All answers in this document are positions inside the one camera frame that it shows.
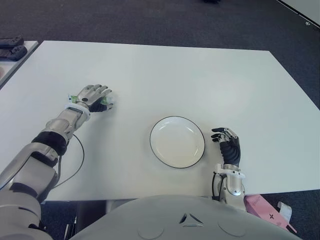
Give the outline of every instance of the dark carpet floor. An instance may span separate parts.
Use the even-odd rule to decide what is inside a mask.
[[[320,31],[305,22],[276,0],[0,0],[1,37],[268,50],[320,108]],[[320,191],[265,197],[292,206],[298,236],[320,239]],[[43,206],[55,240],[73,213],[72,203]]]

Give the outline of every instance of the black cable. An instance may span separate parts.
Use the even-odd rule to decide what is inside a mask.
[[[221,189],[222,189],[222,184],[224,183],[224,179],[226,178],[226,176],[221,176],[221,184],[220,184],[220,190],[219,190],[219,202],[221,200]]]
[[[225,179],[226,176],[221,176],[221,175],[219,174],[220,177],[221,177],[221,183],[220,183],[219,195],[216,196],[216,195],[215,195],[215,189],[214,189],[214,187],[215,187],[215,186],[214,186],[214,182],[215,182],[215,177],[216,177],[216,175],[217,175],[217,174],[214,173],[214,174],[213,174],[213,178],[212,178],[212,186],[211,186],[211,187],[212,187],[212,196],[213,196],[214,198],[218,197],[218,201],[220,202],[220,199],[221,199],[221,197],[220,197],[220,196],[221,196],[221,188],[222,188],[222,184],[223,184],[224,179]]]
[[[62,159],[62,156],[59,156],[59,160],[58,160],[58,177],[56,179],[57,183],[59,182],[60,176],[61,176],[61,159]]]
[[[215,177],[216,177],[216,173],[213,173],[213,178],[212,178],[212,196],[215,198]]]
[[[81,169],[82,165],[84,164],[84,161],[85,161],[85,149],[84,149],[84,146],[82,145],[80,139],[73,134],[73,136],[78,140],[78,142],[80,143],[81,145],[81,148],[82,148],[82,161],[81,161],[81,165],[79,166],[79,168],[75,171],[74,174],[72,174],[70,177],[68,177],[66,180],[64,180],[63,182],[55,185],[52,189],[55,189],[56,187],[60,186],[61,184],[64,184],[66,181],[68,181],[69,179],[71,179],[73,176],[75,176]],[[59,157],[59,165],[58,165],[58,179],[60,179],[60,172],[61,172],[61,158]]]

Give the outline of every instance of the pink box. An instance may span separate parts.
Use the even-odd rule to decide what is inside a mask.
[[[287,229],[287,226],[289,226],[295,233],[297,233],[287,220],[260,194],[246,196],[244,203],[248,213],[251,213],[287,231],[289,231]]]

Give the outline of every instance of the wire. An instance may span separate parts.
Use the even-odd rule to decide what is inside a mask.
[[[59,156],[59,160],[58,160],[58,177],[56,179],[57,183],[59,182],[60,176],[61,176],[61,159],[62,159],[62,155]]]
[[[81,148],[82,148],[82,161],[81,161],[81,164],[80,164],[79,168],[75,171],[74,174],[72,174],[70,177],[68,177],[66,180],[62,181],[61,183],[55,185],[52,189],[55,189],[56,187],[59,187],[60,185],[64,184],[66,181],[68,181],[71,178],[73,178],[80,171],[82,165],[84,164],[84,161],[85,161],[85,149],[84,149],[84,146],[82,145],[80,139],[76,135],[73,134],[73,136],[78,140],[78,142],[80,143]],[[60,175],[61,175],[61,156],[59,157],[59,165],[58,165],[58,181],[60,179]]]

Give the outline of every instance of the robot forearm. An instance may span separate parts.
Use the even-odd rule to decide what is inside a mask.
[[[106,89],[101,85],[85,87],[77,103],[68,104],[49,121],[0,174],[0,239],[51,239],[42,231],[40,203],[57,184],[53,167],[65,154],[74,131],[90,118],[90,112],[107,110],[100,104],[111,92]]]
[[[239,169],[240,143],[238,136],[229,128],[214,128],[214,142],[219,142],[224,164],[218,164],[213,173],[212,194],[218,196],[220,202],[246,211],[244,203],[245,189],[242,179],[245,175]]]

